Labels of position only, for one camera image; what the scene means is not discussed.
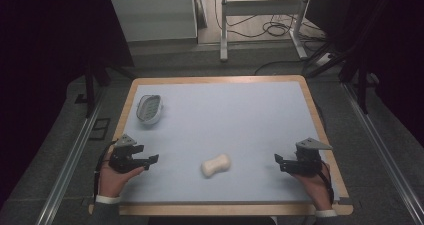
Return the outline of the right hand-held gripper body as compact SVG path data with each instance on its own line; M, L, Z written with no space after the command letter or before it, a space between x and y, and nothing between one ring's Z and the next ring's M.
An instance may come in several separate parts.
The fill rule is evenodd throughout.
M296 143L296 168L293 174L312 177L322 170L321 150L332 150L331 145L313 138L307 138Z

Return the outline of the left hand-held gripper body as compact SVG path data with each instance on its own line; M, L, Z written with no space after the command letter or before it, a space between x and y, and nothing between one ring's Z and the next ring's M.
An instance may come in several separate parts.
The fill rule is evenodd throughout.
M137 142L129 135L123 134L114 144L109 166L121 174L136 169L134 166L134 154L131 153L131 147L134 145L138 145Z

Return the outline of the person's left hand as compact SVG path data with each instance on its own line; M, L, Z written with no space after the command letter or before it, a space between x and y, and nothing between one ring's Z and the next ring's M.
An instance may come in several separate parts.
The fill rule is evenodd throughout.
M127 182L133 177L140 175L144 171L144 168L139 167L123 174L118 173L109 166L110 156L111 153L108 152L102 161L98 194L109 198L118 198Z

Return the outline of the person's right hand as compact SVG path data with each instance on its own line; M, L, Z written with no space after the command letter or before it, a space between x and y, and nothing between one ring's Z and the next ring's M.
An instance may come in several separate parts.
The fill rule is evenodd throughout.
M294 174L293 177L303 185L317 211L332 210L329 192L324 180L319 175L304 177Z

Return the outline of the white soap dish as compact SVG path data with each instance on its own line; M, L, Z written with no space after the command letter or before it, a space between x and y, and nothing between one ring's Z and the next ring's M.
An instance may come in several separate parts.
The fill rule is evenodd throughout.
M142 124L155 124L160 118L162 107L160 95L144 95L139 101L136 116Z

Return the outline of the pale grey table mat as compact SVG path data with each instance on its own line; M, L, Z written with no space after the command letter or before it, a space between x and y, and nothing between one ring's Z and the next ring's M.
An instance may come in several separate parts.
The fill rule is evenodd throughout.
M282 172L274 154L295 157L296 143L317 129L295 81L140 85L135 96L160 95L158 122L144 125L131 111L124 131L159 155L131 179L125 203L306 202L302 185ZM201 164L227 154L231 167L207 178Z

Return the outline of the cream soap bar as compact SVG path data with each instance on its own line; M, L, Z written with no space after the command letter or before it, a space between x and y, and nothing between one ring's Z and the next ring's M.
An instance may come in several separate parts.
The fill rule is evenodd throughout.
M227 154L220 154L201 164L202 174L209 178L216 173L227 171L231 167L231 159Z

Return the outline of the black metal stand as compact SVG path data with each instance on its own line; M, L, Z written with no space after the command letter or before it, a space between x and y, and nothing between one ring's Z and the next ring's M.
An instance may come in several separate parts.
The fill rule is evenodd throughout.
M356 101L364 114L368 113L366 106L367 64L364 62L366 42L369 40L372 30L376 27L377 21L382 16L388 2L389 0L375 0L375 2L370 5L370 10L363 11L356 19L357 23L364 20L364 24L357 31L356 37L350 47L331 58L321 67L310 72L302 72L305 78L314 78L345 61L346 64L339 72L338 79L341 83L349 83L355 74L358 75Z
M137 76L128 71L125 68L122 68L118 65L113 64L107 59L100 58L98 60L90 61L88 60L85 63L85 87L86 87L86 101L87 101L87 112L86 117L89 118L94 114L95 109L95 90L94 90L94 81L97 81L101 87L106 87L111 84L111 78L107 73L106 69L111 68L116 72L120 73L124 77L127 77L130 80L134 80Z

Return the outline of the white power strip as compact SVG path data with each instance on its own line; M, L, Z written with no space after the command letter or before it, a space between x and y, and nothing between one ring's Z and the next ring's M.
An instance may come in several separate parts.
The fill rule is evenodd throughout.
M315 62L315 65L321 67L327 62L329 62L333 57L334 55L332 53L325 53Z

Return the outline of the white cabinet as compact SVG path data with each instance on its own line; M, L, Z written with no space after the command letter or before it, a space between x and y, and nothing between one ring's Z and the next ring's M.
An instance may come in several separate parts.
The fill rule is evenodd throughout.
M111 0L127 42L194 39L194 0Z

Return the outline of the aluminium floor rail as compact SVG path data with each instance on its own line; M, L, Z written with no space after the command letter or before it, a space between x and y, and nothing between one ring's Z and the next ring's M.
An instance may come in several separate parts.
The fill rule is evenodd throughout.
M358 105L357 95L354 89L349 84L344 83L341 84L341 87L345 91L356 116L364 127L371 144L382 161L383 166L385 167L415 225L424 225L424 205L421 203L416 192L413 190L413 187L407 181L406 177L396 164L371 117Z
M35 225L52 225L56 217L61 201L72 179L81 155L85 149L91 130L98 117L105 96L105 90L101 89L95 97L95 105L92 113L85 119L79 134L71 146L71 150L58 174Z

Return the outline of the white metal desk frame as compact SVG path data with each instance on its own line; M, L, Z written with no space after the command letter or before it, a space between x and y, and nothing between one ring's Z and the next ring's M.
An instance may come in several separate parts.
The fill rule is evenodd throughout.
M301 60L307 58L307 53L300 42L299 31L309 0L221 0L221 38L220 60L228 60L227 18L249 15L294 15L294 27L289 35Z

